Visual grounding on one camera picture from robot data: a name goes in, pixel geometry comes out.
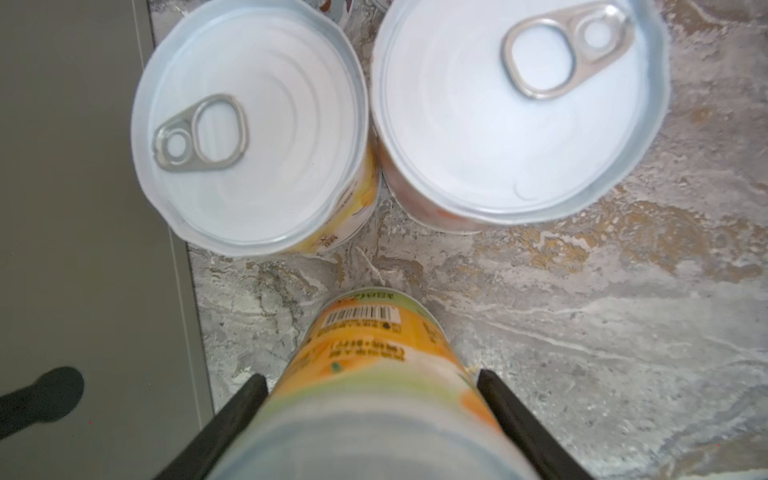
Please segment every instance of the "can label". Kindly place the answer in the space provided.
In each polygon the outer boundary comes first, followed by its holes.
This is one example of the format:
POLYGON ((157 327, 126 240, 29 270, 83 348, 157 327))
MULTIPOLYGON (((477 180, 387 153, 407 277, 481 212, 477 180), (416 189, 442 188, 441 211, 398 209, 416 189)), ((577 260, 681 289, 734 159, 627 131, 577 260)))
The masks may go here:
POLYGON ((435 318, 395 290, 357 290, 331 302, 259 415, 351 392, 427 399, 501 431, 435 318))
POLYGON ((339 246, 351 238, 376 209, 381 174, 371 142, 352 183, 328 221, 309 238, 291 249, 294 253, 318 253, 339 246))

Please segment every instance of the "pull ring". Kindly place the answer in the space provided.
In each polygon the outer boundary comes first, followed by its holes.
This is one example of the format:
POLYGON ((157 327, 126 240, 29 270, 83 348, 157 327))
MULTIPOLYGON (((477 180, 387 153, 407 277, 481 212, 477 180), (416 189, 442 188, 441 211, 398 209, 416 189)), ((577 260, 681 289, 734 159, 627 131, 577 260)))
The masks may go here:
POLYGON ((154 134, 154 159, 160 168, 171 172, 188 172, 204 170, 220 170, 228 168, 243 157, 248 148, 248 129, 246 127, 245 112, 235 97, 228 94, 214 94, 205 97, 186 110, 174 115, 163 123, 154 134), (227 104, 235 111, 237 128, 240 134, 234 152, 222 161, 209 158, 200 148, 200 138, 197 136, 197 125, 202 113, 214 104, 227 104), (184 141, 184 151, 173 154, 169 150, 169 143, 173 137, 180 137, 184 141))
POLYGON ((512 27, 504 43, 504 62, 512 81, 522 94, 536 100, 546 100, 574 90, 589 77, 619 59, 633 42, 634 25, 629 15, 614 2, 593 2, 527 18, 512 27), (559 30, 574 58, 570 77, 548 90, 536 88, 525 81, 512 55, 512 46, 520 34, 538 25, 559 30), (590 45, 587 35, 588 29, 593 25, 607 27, 610 37, 603 45, 590 45))

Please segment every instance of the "can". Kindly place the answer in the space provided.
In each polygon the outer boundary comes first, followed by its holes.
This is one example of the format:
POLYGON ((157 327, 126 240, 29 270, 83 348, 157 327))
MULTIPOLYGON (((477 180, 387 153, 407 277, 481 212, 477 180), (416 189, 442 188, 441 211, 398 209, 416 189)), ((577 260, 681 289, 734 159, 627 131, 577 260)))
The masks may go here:
POLYGON ((326 17, 333 20, 339 27, 344 28, 352 14, 354 0, 304 0, 320 10, 326 17))
POLYGON ((185 17, 141 77, 131 145, 173 231, 229 257, 336 247, 379 193, 360 63, 300 0, 213 0, 185 17))
POLYGON ((435 317, 404 293, 366 288, 323 308, 210 478, 469 475, 539 479, 435 317))
POLYGON ((659 131, 668 44, 651 0, 391 2, 371 109, 394 198, 455 233, 584 209, 659 131))

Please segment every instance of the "orange can label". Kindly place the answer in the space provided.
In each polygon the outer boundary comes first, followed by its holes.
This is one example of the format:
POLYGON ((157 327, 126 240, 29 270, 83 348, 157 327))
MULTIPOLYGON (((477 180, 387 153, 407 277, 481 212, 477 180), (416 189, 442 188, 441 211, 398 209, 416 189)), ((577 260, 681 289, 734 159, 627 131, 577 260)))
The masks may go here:
POLYGON ((435 318, 395 290, 357 290, 331 302, 260 415, 339 392, 418 396, 501 431, 435 318))

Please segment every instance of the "white can lid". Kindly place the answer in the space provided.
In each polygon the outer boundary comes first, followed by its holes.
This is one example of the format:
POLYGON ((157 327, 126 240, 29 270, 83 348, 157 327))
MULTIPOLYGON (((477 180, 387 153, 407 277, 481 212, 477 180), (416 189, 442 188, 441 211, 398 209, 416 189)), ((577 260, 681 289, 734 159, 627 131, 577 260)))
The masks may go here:
MULTIPOLYGON (((200 116, 197 138, 209 157, 224 159, 237 145, 227 109, 200 116)), ((147 64, 131 119, 134 162, 147 197, 183 239, 225 255, 275 253, 332 213, 362 161, 367 112, 352 45, 322 14, 300 0, 213 0, 147 64), (161 168, 157 129, 214 94, 242 107, 241 159, 221 170, 161 168)))
MULTIPOLYGON (((505 63, 513 26, 583 4, 392 3, 372 55, 371 103, 411 185, 454 214, 509 225, 574 213, 630 171, 669 98, 667 38, 650 2, 615 2, 633 24, 631 46, 559 98, 529 98, 505 63)), ((606 42, 599 27, 585 40, 606 42)), ((544 26, 523 31, 511 56, 543 88, 566 80, 574 64, 564 37, 544 26)))

